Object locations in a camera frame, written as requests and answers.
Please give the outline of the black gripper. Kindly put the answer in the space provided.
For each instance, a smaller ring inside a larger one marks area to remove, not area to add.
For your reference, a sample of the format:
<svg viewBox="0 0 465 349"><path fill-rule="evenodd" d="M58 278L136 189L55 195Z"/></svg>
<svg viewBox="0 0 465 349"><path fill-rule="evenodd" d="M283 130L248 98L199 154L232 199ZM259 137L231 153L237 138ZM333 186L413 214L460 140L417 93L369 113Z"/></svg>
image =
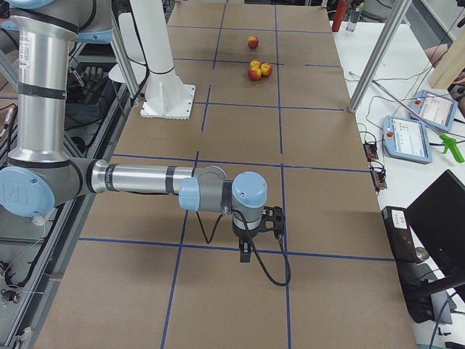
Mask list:
<svg viewBox="0 0 465 349"><path fill-rule="evenodd" d="M261 233L264 229L262 219L247 222L247 225L237 217L232 218L233 233L239 238L240 262L250 262L251 244L250 240Z"/></svg>

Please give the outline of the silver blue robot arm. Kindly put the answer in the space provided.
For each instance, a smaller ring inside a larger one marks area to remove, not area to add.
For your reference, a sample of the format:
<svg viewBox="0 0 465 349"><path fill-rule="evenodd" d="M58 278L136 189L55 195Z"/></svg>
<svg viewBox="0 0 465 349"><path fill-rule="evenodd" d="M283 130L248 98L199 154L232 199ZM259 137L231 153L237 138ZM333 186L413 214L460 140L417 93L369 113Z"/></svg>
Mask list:
<svg viewBox="0 0 465 349"><path fill-rule="evenodd" d="M111 12L109 1L11 2L20 39L17 145L1 171L1 205L34 217L89 193L175 195L184 210L231 215L240 258L249 261L256 253L253 238L266 229L267 183L260 174L228 180L219 167L110 164L65 153L69 44L110 42Z"/></svg>

